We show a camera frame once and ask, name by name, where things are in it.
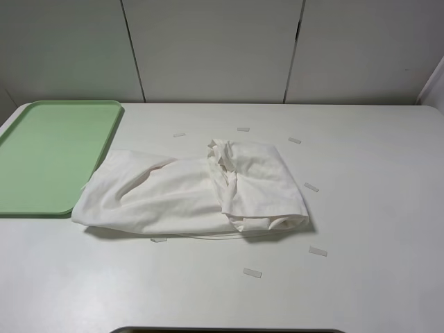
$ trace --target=cabinet door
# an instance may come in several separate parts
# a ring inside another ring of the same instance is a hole
[[[17,109],[6,90],[0,85],[0,126]]]
[[[143,102],[119,0],[9,0],[0,9],[0,75],[22,104]]]
[[[147,101],[282,103],[300,0],[123,0]]]
[[[307,1],[287,103],[413,104],[444,54],[444,1]]]

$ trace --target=folded fabric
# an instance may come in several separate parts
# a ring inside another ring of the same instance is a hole
[[[292,230],[308,222],[308,213],[274,146],[215,139],[203,159],[110,151],[72,221],[225,239]]]

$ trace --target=light green plastic tray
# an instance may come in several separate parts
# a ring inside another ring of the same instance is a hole
[[[40,101],[0,137],[0,217],[70,213],[123,114],[116,101]]]

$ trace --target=table surface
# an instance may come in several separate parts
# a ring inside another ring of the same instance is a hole
[[[123,106],[112,148],[202,157],[211,138],[275,144],[313,224],[256,239],[156,244],[69,219],[0,219],[0,332],[444,327],[444,116],[436,109]]]

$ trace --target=white cloth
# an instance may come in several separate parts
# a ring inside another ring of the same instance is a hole
[[[235,238],[308,222],[302,196],[274,146],[215,139],[207,158],[110,151],[72,221],[140,234]]]

